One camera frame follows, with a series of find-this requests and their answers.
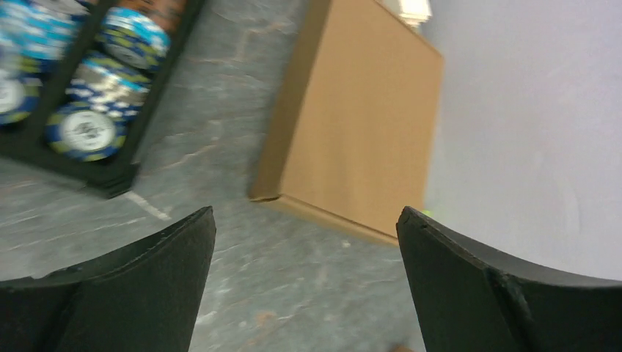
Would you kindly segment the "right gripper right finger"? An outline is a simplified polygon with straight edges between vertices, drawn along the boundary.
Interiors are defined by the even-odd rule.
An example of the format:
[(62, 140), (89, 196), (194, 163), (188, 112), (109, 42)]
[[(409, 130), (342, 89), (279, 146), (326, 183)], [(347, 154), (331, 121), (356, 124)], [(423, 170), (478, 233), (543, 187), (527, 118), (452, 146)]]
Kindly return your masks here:
[(396, 224), (428, 351), (619, 351), (621, 283), (531, 263), (414, 208)]

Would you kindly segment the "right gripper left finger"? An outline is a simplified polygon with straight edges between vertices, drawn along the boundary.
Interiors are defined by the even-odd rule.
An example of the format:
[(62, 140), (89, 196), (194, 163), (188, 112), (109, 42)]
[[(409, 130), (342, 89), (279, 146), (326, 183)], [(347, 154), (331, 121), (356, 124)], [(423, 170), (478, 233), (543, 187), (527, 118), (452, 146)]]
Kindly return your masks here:
[(3, 351), (187, 351), (216, 239), (203, 207), (40, 278), (1, 283)]

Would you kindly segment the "brown cardboard box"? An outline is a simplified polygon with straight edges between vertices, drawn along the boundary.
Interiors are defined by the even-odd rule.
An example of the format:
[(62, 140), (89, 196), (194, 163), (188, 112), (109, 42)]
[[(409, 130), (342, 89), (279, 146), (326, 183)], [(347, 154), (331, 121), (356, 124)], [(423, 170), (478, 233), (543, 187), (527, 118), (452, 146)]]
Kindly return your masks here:
[(443, 66), (380, 1), (311, 1), (249, 199), (396, 244), (423, 207)]

